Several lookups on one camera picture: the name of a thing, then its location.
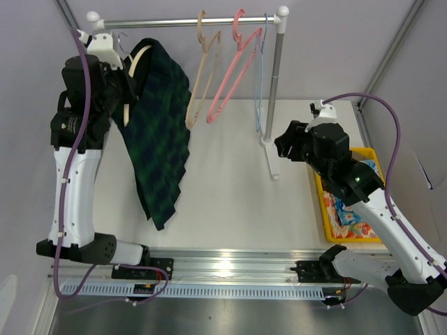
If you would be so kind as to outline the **cream plastic hanger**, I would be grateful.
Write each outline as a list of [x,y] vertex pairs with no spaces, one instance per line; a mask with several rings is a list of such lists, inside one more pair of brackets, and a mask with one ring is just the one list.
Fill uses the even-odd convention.
[[130,67],[123,66],[122,71],[119,74],[119,79],[122,86],[122,102],[123,102],[123,127],[127,127],[131,116],[131,106],[135,105],[140,97],[138,94],[138,83],[135,80],[135,72],[138,64],[145,53],[150,50],[152,46],[150,44],[143,45],[137,53],[133,56],[128,53],[130,60]]

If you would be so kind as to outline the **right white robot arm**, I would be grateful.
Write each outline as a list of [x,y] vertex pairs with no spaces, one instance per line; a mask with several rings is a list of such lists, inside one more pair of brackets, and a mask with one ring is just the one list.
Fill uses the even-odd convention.
[[330,193],[361,217],[390,251],[388,265],[335,245],[320,256],[319,274],[326,281],[354,278],[387,292],[408,315],[429,308],[446,290],[446,259],[428,246],[395,204],[386,201],[380,176],[353,157],[349,136],[339,124],[309,127],[292,121],[274,141],[278,155],[305,162]]

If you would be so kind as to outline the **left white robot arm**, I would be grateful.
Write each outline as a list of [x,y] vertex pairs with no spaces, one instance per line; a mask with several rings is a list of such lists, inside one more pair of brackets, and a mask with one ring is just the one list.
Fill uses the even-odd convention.
[[57,113],[50,122],[57,189],[54,218],[46,239],[36,245],[38,255],[91,265],[127,264],[134,278],[146,278],[151,270],[147,246],[118,240],[112,234],[95,232],[94,184],[108,138],[110,117],[132,91],[122,70],[88,55],[90,109],[85,128],[85,75],[79,56],[68,59],[61,74],[66,85]]

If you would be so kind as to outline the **green navy plaid skirt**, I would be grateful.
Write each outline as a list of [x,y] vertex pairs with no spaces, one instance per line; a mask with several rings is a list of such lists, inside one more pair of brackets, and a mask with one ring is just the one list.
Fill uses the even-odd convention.
[[145,52],[133,76],[139,99],[129,108],[127,124],[122,105],[112,120],[131,159],[143,211],[157,230],[163,230],[175,214],[179,184],[186,172],[190,131],[185,118],[191,93],[182,67],[153,38],[144,38],[133,48],[124,60],[126,66],[140,50]]

